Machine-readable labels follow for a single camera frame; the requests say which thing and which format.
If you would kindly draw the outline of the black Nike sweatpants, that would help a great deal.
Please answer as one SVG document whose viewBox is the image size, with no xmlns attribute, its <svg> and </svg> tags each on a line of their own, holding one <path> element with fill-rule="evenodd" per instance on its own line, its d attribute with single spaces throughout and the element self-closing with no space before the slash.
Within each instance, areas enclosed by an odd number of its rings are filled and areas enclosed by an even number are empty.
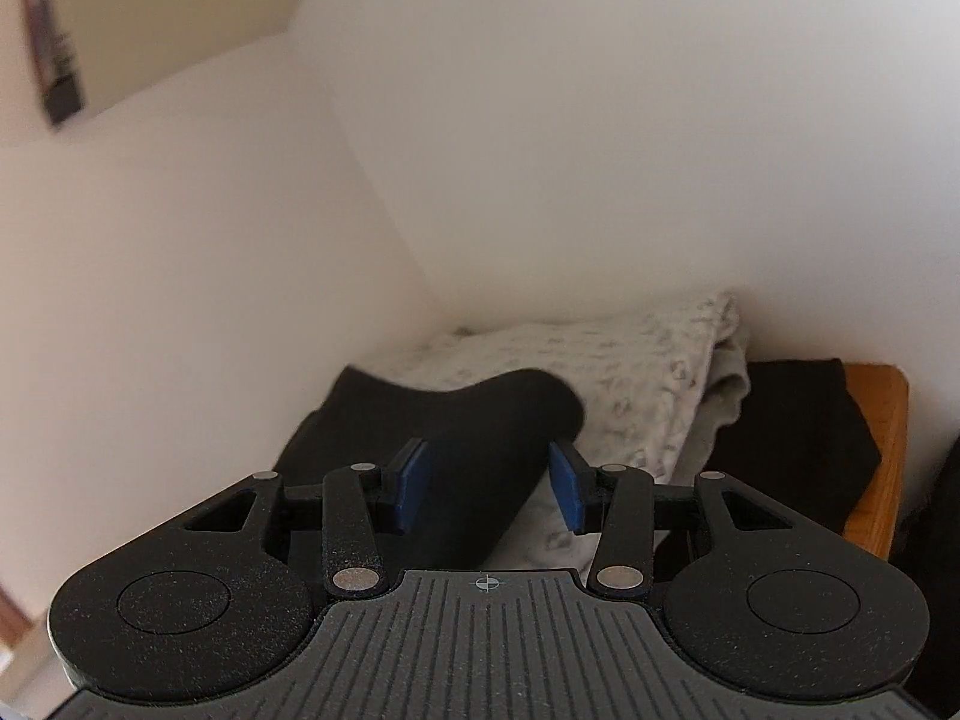
<svg viewBox="0 0 960 720">
<path fill-rule="evenodd" d="M 386 465 L 410 440 L 431 452 L 425 500 L 408 535 L 381 535 L 387 571 L 482 566 L 547 472 L 550 445 L 578 437 L 584 406 L 562 379 L 521 369 L 450 392 L 416 390 L 348 366 L 309 413 L 275 470 L 317 484 L 359 461 Z"/>
</svg>

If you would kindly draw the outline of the white patterned folded cloth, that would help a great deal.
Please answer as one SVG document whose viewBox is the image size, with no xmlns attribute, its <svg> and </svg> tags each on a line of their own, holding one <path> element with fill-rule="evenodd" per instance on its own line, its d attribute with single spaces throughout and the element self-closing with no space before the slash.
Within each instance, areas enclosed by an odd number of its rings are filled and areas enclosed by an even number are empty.
<svg viewBox="0 0 960 720">
<path fill-rule="evenodd" d="M 621 463 L 665 484 L 713 349 L 740 327 L 736 294 L 721 289 L 601 319 L 443 333 L 420 346 L 370 356 L 358 367 L 402 387 L 436 392 L 519 369 L 548 372 L 584 406 L 574 445 L 590 465 Z"/>
</svg>

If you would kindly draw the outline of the grey folded garment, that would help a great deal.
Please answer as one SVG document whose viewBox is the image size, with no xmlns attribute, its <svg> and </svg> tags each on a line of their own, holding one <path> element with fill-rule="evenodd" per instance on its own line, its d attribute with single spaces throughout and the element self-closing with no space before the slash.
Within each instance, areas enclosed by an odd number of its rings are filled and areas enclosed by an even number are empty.
<svg viewBox="0 0 960 720">
<path fill-rule="evenodd" d="M 665 484 L 690 486 L 706 468 L 719 431 L 739 419 L 742 400 L 750 392 L 747 346 L 748 330 L 740 327 L 713 349 L 703 392 Z"/>
</svg>

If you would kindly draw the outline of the black folded garment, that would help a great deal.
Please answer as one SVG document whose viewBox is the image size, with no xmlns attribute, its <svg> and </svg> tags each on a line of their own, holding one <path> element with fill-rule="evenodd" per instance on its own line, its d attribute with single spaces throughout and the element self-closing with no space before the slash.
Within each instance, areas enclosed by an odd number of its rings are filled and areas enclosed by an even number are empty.
<svg viewBox="0 0 960 720">
<path fill-rule="evenodd" d="M 835 533 L 882 461 L 839 359 L 750 362 L 750 392 L 719 429 L 706 468 Z"/>
</svg>

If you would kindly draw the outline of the dark object on shelf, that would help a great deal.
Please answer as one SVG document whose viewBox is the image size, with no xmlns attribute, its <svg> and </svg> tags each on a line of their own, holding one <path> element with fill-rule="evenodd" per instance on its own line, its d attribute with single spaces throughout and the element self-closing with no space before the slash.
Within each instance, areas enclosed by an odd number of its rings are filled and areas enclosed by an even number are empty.
<svg viewBox="0 0 960 720">
<path fill-rule="evenodd" d="M 21 0 L 37 98 L 52 130 L 85 109 L 80 70 L 70 37 L 60 28 L 55 0 Z"/>
</svg>

